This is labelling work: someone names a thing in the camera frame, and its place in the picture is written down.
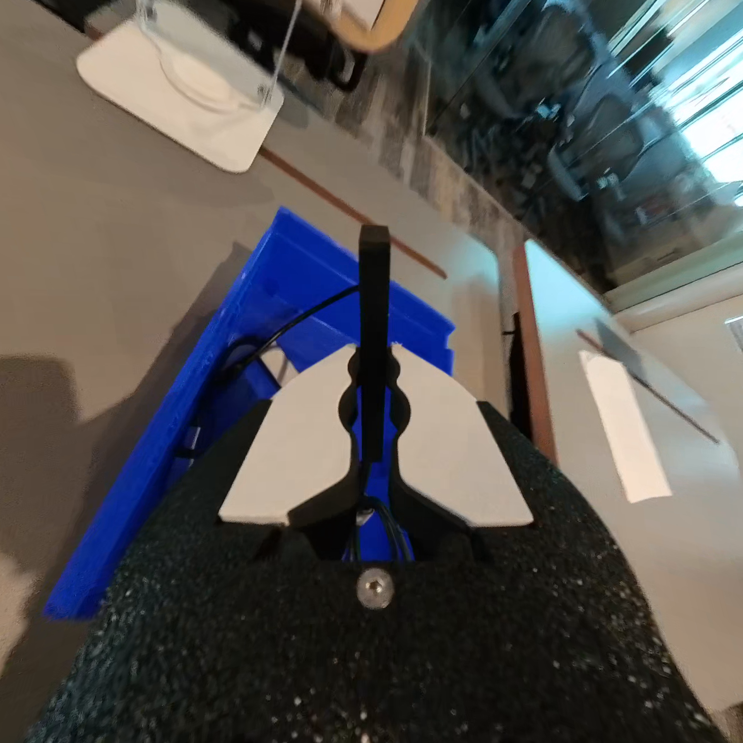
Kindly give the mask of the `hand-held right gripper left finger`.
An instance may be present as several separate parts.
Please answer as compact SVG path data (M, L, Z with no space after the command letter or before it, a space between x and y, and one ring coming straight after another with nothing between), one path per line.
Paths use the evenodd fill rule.
M308 527L354 509L357 351L340 348L271 398L219 510L223 522Z

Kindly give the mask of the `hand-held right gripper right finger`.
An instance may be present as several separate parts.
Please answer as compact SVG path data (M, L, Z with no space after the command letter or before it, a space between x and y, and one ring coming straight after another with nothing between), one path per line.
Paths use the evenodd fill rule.
M407 404L397 425L402 485L456 525L523 527L534 516L478 400L453 377L401 344L390 348L396 388Z

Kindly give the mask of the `blue plastic bin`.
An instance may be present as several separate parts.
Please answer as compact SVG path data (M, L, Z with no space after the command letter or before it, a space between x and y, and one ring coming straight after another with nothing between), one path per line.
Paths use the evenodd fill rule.
M232 364L235 343L250 352L303 313L277 343L303 372L360 341L358 296L325 300L357 285L358 258L281 207L201 334L145 432L111 486L51 590L43 615L88 620L98 611L126 549L187 464L260 400L278 391L263 362L253 361L218 389L217 368Z

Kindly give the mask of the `black slab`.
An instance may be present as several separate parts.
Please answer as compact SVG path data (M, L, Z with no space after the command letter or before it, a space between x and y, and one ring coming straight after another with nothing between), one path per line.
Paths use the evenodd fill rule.
M383 457L386 365L388 360L389 229L364 225L359 239L361 451L370 466Z

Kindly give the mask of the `clear acrylic stand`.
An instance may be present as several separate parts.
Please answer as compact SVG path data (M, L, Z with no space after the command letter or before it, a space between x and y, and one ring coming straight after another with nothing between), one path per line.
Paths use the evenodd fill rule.
M281 109L284 91L279 71L300 8L297 2L273 72L247 56L228 40L225 31L186 2L137 1L134 18L172 88L207 111L227 115L241 109Z

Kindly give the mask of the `white square base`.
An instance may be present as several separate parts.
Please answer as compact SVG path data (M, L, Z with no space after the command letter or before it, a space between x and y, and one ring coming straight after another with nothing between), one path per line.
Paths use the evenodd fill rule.
M82 81L102 98L222 171L252 165L279 111L219 115L182 97L166 81L153 46L138 30L135 13L82 51Z

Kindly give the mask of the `tan round wooden seat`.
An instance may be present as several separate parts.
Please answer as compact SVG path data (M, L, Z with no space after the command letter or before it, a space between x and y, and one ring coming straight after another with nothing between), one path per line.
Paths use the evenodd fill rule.
M419 1L343 1L339 15L328 24L352 50L377 53L403 35L418 5Z

